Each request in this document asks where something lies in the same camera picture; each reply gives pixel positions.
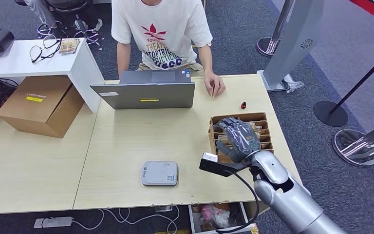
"beige pants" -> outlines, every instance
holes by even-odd
[[[190,63],[188,65],[182,66],[182,67],[177,67],[177,69],[183,70],[183,69],[189,69],[190,70],[190,75],[192,77],[202,77],[204,76],[204,68],[201,64],[199,63]],[[140,66],[138,67],[137,71],[147,71],[151,70],[147,65],[144,63],[140,63]]]

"wooden compartment organizer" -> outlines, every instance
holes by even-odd
[[[223,130],[219,126],[217,126],[217,123],[221,119],[226,117],[234,117],[240,119],[243,122],[248,122],[252,126],[256,135],[259,137],[260,143],[262,144],[262,150],[269,150],[270,152],[274,153],[266,113],[248,113],[226,116],[214,116],[210,119],[208,137],[210,139],[211,152],[215,155],[218,155],[219,162],[232,163],[231,159],[227,155],[220,152],[216,146],[216,141],[220,140],[224,145],[231,148]]]

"yellow sticker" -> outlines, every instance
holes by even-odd
[[[190,234],[190,230],[178,230],[176,234]],[[167,232],[160,232],[160,233],[155,233],[155,234],[167,234]]]
[[[27,99],[27,100],[30,100],[30,101],[37,101],[37,102],[42,102],[42,101],[44,101],[44,99],[36,98],[36,97],[30,97],[30,96],[26,96],[26,99]]]
[[[252,234],[259,234],[259,229],[257,229],[257,227],[253,227],[250,231]]]
[[[140,101],[159,101],[159,99],[141,99]]]

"qr code sticker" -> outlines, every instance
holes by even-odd
[[[173,182],[174,181],[174,176],[172,176],[172,175],[168,175],[167,176],[167,181],[171,181],[171,182]]]

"white power bank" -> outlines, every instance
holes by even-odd
[[[147,161],[141,173],[144,185],[175,186],[178,181],[178,164],[173,161]]]

